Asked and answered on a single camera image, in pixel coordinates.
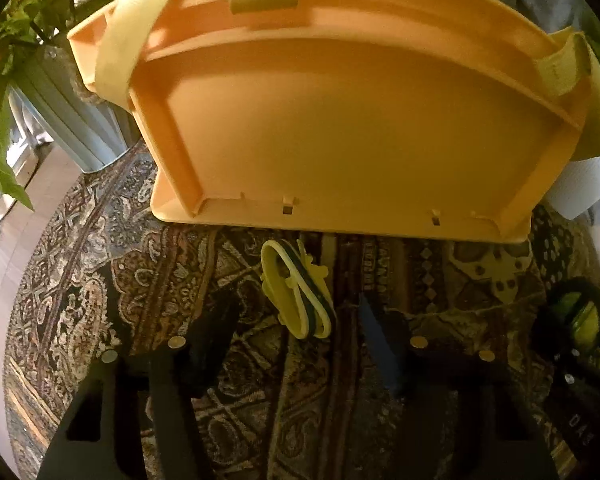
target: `patterned rug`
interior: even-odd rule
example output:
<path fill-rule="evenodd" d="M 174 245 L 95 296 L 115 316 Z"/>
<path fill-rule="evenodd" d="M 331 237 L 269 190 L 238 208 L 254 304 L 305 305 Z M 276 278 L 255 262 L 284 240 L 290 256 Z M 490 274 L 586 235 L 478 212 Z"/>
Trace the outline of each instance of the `patterned rug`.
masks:
<path fill-rule="evenodd" d="M 587 227 L 546 206 L 515 246 L 302 234 L 331 269 L 338 325 L 298 341 L 260 290 L 259 254 L 291 232 L 165 224 L 149 201 L 156 169 L 144 144 L 82 176 L 46 227 L 24 273 L 8 331 L 4 391 L 20 477 L 40 467 L 88 365 L 109 348 L 142 353 L 186 330 L 210 292 L 230 287 L 243 312 L 216 388 L 194 406 L 218 478 L 379 479 L 401 406 L 362 341 L 356 298 L 377 291 L 432 344 L 509 362 L 561 474 L 574 459 L 542 412 L 552 370 L 528 348 L 545 290 L 585 275 L 600 284 Z M 149 402 L 142 442 L 160 478 Z M 445 478 L 442 468 L 437 478 Z"/>

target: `white paper roll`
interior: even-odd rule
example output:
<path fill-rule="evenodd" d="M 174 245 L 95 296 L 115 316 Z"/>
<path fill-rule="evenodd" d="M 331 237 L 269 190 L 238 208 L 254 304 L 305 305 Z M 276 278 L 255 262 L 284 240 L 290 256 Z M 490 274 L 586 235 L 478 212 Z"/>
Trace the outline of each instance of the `white paper roll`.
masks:
<path fill-rule="evenodd" d="M 567 164 L 544 197 L 569 220 L 584 213 L 600 200 L 600 156 Z"/>

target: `wooden floor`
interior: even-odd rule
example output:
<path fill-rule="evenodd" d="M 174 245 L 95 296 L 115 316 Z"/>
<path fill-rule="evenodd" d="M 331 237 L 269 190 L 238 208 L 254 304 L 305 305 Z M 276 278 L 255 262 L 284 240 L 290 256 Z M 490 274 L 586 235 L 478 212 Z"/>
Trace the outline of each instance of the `wooden floor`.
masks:
<path fill-rule="evenodd" d="M 7 434 L 2 391 L 4 341 L 11 308 L 22 273 L 43 229 L 80 175 L 80 169 L 59 147 L 51 144 L 46 150 L 48 154 L 27 186 L 35 212 L 18 203 L 2 220 L 0 229 L 0 453 L 12 469 L 15 462 Z"/>

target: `screw head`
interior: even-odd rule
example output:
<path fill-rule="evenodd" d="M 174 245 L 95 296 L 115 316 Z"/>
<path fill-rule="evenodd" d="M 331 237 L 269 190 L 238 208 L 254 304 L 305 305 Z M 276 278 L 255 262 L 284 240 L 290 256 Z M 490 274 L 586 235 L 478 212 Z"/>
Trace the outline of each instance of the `screw head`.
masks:
<path fill-rule="evenodd" d="M 478 352 L 478 357 L 487 363 L 491 363 L 492 361 L 495 361 L 496 354 L 494 354 L 491 350 L 480 350 Z"/>
<path fill-rule="evenodd" d="M 411 343 L 411 346 L 414 348 L 418 348 L 420 350 L 424 350 L 427 346 L 429 346 L 429 341 L 427 341 L 427 338 L 421 335 L 413 336 L 409 340 L 409 343 Z"/>
<path fill-rule="evenodd" d="M 115 361 L 118 358 L 118 352 L 116 352 L 115 350 L 107 350 L 106 352 L 103 352 L 102 355 L 100 356 L 100 359 L 102 360 L 103 363 L 112 363 L 113 361 Z"/>
<path fill-rule="evenodd" d="M 167 343 L 167 345 L 169 345 L 169 348 L 173 348 L 174 350 L 177 350 L 178 348 L 182 348 L 184 345 L 186 345 L 186 343 L 187 343 L 187 340 L 184 339 L 183 336 L 175 335 L 171 339 L 169 339 L 169 342 Z"/>

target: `orange plastic tray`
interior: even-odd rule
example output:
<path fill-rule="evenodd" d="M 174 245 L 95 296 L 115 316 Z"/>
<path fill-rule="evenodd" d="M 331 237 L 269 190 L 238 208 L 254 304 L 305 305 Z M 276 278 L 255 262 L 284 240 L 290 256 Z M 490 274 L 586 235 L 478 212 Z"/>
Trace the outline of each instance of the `orange plastic tray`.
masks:
<path fill-rule="evenodd" d="M 116 2 L 69 34 L 90 88 Z M 171 0 L 130 85 L 165 221 L 517 242 L 574 152 L 549 35 L 496 0 Z"/>

